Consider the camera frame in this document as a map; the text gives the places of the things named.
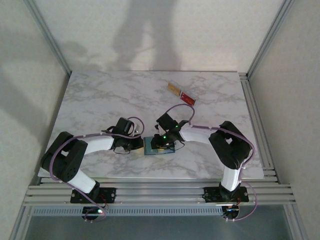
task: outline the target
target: white wall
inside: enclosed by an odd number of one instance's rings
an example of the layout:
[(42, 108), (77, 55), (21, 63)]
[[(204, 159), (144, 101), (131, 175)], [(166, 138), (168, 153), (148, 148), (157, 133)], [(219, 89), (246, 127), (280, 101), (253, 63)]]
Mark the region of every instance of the white wall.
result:
[(283, 0), (36, 0), (72, 70), (246, 72)]
[(0, 239), (9, 238), (65, 74), (22, 0), (0, 2)]
[(276, 169), (311, 240), (320, 225), (319, 10), (319, 0), (296, 0), (251, 79)]

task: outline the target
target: black mounting bracket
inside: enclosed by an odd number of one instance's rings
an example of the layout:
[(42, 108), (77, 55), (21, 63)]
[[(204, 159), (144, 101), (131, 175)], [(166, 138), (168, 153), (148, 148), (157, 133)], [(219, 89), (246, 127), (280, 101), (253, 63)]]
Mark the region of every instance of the black mounting bracket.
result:
[(202, 198), (206, 203), (237, 203), (239, 200), (242, 203), (248, 203), (249, 197), (247, 188), (245, 186), (240, 186), (235, 192), (232, 193), (232, 196), (228, 201), (221, 195), (221, 188), (218, 186), (204, 187), (204, 194)]
[[(113, 204), (116, 199), (116, 188), (100, 187), (97, 197), (92, 199), (97, 204)], [(90, 202), (82, 196), (78, 191), (72, 190), (70, 203), (72, 204), (90, 204)]]

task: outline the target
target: white marble surface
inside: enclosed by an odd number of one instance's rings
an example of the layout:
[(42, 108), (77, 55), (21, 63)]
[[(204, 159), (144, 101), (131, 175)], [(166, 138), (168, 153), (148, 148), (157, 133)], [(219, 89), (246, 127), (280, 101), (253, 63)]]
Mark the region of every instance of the white marble surface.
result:
[[(219, 126), (231, 121), (257, 146), (238, 73), (177, 71), (73, 72), (48, 145), (60, 132), (99, 133), (115, 125), (119, 117), (141, 118), (145, 123), (143, 137), (153, 136), (157, 133), (156, 119), (173, 105), (183, 103), (167, 90), (170, 80), (199, 97), (193, 124)], [(169, 114), (179, 122), (189, 119), (192, 111), (182, 106)], [(176, 153), (157, 156), (144, 156), (143, 148), (129, 155), (99, 151), (86, 155), (81, 169), (90, 177), (220, 179), (224, 166), (214, 155), (212, 146), (197, 142), (187, 142)], [(49, 175), (40, 169), (39, 176)], [(256, 153), (243, 178), (263, 177)]]

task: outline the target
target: white enclosure wall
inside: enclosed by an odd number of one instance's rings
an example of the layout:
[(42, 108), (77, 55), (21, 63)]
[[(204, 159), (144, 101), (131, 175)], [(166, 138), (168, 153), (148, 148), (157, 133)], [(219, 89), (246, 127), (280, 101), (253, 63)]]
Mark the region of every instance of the white enclosure wall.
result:
[(65, 73), (21, 0), (0, 2), (0, 239), (51, 133)]
[(250, 80), (282, 183), (319, 239), (320, 1), (296, 0)]
[(283, 0), (35, 0), (71, 70), (246, 72)]

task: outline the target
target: marble tabletop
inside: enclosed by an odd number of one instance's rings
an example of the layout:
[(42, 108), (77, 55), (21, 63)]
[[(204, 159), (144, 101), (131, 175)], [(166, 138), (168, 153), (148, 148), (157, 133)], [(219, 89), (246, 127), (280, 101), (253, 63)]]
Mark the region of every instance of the marble tabletop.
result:
[[(238, 73), (195, 71), (72, 72), (48, 146), (60, 132), (99, 133), (115, 125), (120, 117), (141, 118), (145, 124), (143, 137), (153, 136), (157, 133), (156, 120), (173, 105), (184, 103), (167, 90), (171, 80), (198, 96), (193, 124), (218, 127), (231, 121), (257, 147)], [(188, 120), (192, 111), (181, 106), (169, 114), (180, 122)], [(93, 152), (84, 156), (80, 168), (96, 178), (220, 179), (224, 165), (214, 155), (210, 145), (186, 142), (184, 148), (164, 155), (144, 156), (143, 148), (128, 155)], [(42, 168), (38, 175), (49, 177)], [(243, 178), (263, 177), (256, 151)]]

